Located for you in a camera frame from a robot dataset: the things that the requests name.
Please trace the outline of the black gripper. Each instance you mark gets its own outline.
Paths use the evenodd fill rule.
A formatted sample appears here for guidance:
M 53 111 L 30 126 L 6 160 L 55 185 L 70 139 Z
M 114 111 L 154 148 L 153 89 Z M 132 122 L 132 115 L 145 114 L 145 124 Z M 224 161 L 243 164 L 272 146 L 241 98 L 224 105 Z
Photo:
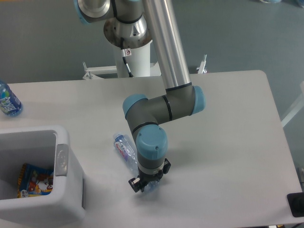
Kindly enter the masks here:
M 170 170 L 171 163 L 167 158 L 164 159 L 163 168 L 157 170 L 155 174 L 147 174 L 138 168 L 139 175 L 135 178 L 128 180 L 129 185 L 135 193 L 144 192 L 145 187 L 153 181 L 160 181 L 161 178 Z

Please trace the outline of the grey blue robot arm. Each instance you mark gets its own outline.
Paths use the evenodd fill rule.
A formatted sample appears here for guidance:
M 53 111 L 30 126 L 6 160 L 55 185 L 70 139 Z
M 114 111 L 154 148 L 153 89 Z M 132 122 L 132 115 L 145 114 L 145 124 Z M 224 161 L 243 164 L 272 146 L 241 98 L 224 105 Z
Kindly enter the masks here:
M 166 93 L 152 99 L 127 97 L 123 112 L 137 148 L 138 176 L 129 180 L 136 192 L 160 181 L 171 164 L 166 158 L 167 123 L 201 112 L 206 105 L 202 89 L 190 80 L 178 26 L 170 0 L 76 0 L 75 10 L 85 24 L 105 21 L 104 35 L 119 48 L 129 78 L 126 51 L 153 42 Z

